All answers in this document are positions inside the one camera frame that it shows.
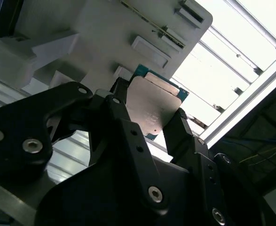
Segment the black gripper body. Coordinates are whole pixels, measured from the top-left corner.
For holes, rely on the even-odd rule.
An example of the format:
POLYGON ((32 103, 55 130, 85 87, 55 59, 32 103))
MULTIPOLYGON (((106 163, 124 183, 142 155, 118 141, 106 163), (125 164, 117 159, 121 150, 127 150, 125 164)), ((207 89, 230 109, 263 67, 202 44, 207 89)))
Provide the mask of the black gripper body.
POLYGON ((163 205, 147 206, 130 174, 113 159, 97 163, 53 187, 42 199, 37 226, 215 226, 220 210, 228 226, 241 226, 238 206, 229 194, 224 206, 202 206, 198 182, 177 165, 155 159, 161 175, 163 205))

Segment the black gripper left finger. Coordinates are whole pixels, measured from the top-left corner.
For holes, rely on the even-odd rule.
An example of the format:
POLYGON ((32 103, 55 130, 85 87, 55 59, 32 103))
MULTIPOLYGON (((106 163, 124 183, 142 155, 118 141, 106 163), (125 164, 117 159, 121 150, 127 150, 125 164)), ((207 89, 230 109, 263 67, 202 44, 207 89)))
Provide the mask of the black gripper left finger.
POLYGON ((53 143, 76 130, 89 133, 98 160, 113 159, 128 172, 147 206, 164 207, 161 181, 138 124, 124 102, 110 94, 97 97, 68 82, 0 108, 0 178, 26 182, 40 176, 53 143))

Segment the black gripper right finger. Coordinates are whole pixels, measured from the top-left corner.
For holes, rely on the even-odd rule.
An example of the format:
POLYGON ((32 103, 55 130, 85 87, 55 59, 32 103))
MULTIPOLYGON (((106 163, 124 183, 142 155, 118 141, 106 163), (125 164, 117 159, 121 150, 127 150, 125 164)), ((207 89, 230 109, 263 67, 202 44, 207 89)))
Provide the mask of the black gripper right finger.
POLYGON ((189 172, 188 212, 194 225, 276 226, 275 212, 238 164, 223 153, 210 153, 187 119, 179 108, 163 133, 172 163, 189 172))

